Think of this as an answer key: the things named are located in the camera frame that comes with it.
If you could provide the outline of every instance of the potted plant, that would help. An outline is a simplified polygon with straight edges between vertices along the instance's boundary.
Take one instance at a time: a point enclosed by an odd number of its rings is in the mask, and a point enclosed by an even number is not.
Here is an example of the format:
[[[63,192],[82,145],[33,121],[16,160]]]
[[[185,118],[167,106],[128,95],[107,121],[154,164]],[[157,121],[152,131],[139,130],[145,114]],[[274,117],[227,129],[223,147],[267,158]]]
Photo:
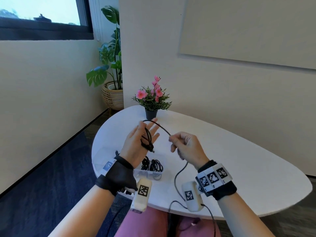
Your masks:
[[[153,89],[142,87],[132,98],[141,106],[145,107],[147,120],[155,118],[158,110],[167,110],[172,103],[166,102],[166,100],[169,99],[169,94],[166,95],[166,89],[163,90],[158,84],[160,79],[160,77],[155,76],[155,80],[152,82]]]
[[[99,57],[102,63],[94,69],[91,69],[86,77],[89,86],[102,86],[102,97],[107,106],[113,110],[122,110],[123,101],[123,80],[122,80],[122,61],[121,61],[121,38],[119,26],[119,12],[112,6],[105,6],[101,9],[105,17],[116,24],[114,33],[111,35],[113,40],[104,43],[99,48]],[[108,75],[112,81],[105,82]]]

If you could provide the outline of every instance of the woven basket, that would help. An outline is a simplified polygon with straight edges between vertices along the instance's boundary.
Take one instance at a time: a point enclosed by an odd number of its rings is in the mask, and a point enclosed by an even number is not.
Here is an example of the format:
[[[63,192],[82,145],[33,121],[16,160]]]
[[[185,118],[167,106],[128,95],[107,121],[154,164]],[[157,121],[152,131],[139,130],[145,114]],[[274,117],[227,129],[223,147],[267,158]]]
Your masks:
[[[104,83],[102,86],[102,98],[110,109],[120,111],[124,109],[123,90],[110,90],[108,87],[113,83],[114,81]]]

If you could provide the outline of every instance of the dark blue carpet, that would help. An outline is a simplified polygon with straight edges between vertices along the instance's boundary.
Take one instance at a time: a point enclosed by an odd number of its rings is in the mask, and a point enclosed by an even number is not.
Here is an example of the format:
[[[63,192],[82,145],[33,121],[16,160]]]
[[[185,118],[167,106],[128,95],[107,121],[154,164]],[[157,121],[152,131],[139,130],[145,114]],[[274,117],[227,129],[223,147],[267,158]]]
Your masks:
[[[82,132],[0,199],[0,236],[47,237],[94,185],[91,149]],[[97,236],[114,236],[131,201],[116,197]]]

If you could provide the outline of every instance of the person's right hand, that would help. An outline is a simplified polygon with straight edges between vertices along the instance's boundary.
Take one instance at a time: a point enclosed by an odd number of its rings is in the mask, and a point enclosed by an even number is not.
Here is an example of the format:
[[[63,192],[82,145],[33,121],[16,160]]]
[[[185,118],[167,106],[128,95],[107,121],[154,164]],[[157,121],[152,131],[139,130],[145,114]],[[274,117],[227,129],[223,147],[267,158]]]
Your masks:
[[[172,142],[171,152],[175,152],[176,148],[178,148],[180,158],[185,159],[197,170],[209,161],[195,135],[178,132],[169,136],[169,141]]]

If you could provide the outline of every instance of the baseboard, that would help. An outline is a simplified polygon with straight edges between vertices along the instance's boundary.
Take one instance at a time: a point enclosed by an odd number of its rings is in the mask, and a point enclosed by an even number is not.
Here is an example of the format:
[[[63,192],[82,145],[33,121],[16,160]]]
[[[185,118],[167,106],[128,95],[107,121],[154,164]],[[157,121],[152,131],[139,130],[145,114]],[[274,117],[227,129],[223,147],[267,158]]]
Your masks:
[[[98,119],[101,115],[103,115],[106,111],[108,111],[109,108],[107,108],[105,111],[103,111],[100,115],[98,115],[93,121],[91,121],[89,124],[87,124],[85,127],[83,127],[80,131],[78,131],[73,137],[71,137],[69,140],[67,140],[64,144],[62,144],[60,147],[58,147],[53,153],[51,153],[48,157],[43,159],[40,163],[38,163],[34,168],[32,168],[29,172],[27,172],[25,175],[23,175],[20,179],[18,179],[15,183],[13,183],[9,188],[7,188],[4,192],[0,194],[0,199],[8,193],[10,190],[12,190],[16,185],[18,185],[22,180],[24,180],[27,176],[29,176],[33,171],[35,171],[38,167],[40,167],[42,164],[44,164],[49,158],[51,158],[54,154],[56,154],[62,147],[67,145],[71,140],[73,140],[77,135],[79,135],[85,128],[87,128],[89,125],[91,125],[96,119]]]
[[[316,176],[314,176],[314,175],[306,175],[306,176],[309,177],[309,178],[316,179]]]

